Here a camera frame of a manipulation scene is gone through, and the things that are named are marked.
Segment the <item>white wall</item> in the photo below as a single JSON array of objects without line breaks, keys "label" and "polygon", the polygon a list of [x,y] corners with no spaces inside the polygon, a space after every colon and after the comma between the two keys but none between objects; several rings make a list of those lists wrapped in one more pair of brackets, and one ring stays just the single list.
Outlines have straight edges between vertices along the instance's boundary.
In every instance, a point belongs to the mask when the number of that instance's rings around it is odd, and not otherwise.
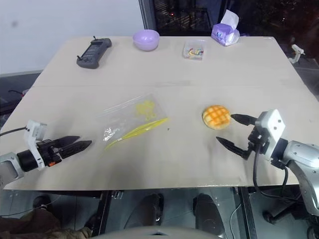
[{"label": "white wall", "polygon": [[143,28],[138,0],[0,0],[0,75],[42,70],[74,36]]}]

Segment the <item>black remote control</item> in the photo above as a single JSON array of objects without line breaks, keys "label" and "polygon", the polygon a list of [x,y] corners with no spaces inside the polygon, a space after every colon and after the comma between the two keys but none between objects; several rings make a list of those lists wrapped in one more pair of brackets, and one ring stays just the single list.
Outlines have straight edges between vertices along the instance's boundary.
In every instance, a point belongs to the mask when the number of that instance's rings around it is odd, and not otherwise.
[{"label": "black remote control", "polygon": [[81,57],[77,56],[76,64],[80,67],[96,69],[99,67],[99,60],[109,47],[112,46],[112,42],[109,38],[96,39],[91,41],[91,45],[86,49]]}]

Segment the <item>purple bowl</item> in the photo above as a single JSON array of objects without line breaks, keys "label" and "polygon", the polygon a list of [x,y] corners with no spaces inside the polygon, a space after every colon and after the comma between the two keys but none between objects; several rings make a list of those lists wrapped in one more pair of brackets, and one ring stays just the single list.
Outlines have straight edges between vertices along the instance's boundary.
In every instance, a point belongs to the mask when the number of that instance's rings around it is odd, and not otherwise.
[{"label": "purple bowl", "polygon": [[160,35],[154,30],[138,31],[133,36],[133,42],[138,49],[153,51],[159,45]]}]

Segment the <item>tissue box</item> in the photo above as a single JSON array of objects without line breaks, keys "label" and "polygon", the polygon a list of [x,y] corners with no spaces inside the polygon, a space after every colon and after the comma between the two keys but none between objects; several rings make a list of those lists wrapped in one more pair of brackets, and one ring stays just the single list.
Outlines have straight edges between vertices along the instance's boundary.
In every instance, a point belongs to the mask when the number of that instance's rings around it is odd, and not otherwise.
[{"label": "tissue box", "polygon": [[223,46],[229,46],[238,41],[239,31],[230,25],[219,23],[213,26],[211,37]]}]

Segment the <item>table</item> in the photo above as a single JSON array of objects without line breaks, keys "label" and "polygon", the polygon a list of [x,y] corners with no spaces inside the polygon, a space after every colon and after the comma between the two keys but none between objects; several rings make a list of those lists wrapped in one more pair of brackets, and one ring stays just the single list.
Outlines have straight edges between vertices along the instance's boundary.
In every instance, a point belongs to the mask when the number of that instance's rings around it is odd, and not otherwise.
[{"label": "table", "polygon": [[[38,77],[2,131],[28,119],[48,124],[45,138],[79,135],[93,140],[85,151],[54,167],[33,170],[7,189],[124,190],[204,186],[251,186],[253,159],[226,150],[221,136],[247,147],[251,127],[238,123],[221,131],[201,120],[206,106],[257,117],[277,108],[286,124],[283,137],[319,144],[319,103],[303,84],[272,37],[241,37],[223,47],[209,37],[203,61],[183,59],[192,37],[161,37],[153,52],[136,49],[130,37],[111,37],[95,70],[76,65],[90,38],[68,41]],[[152,93],[169,121],[104,151],[104,109]],[[23,132],[1,139],[0,153],[25,150]],[[260,185],[279,185],[283,172],[260,160]],[[289,184],[297,184],[290,173]]]}]

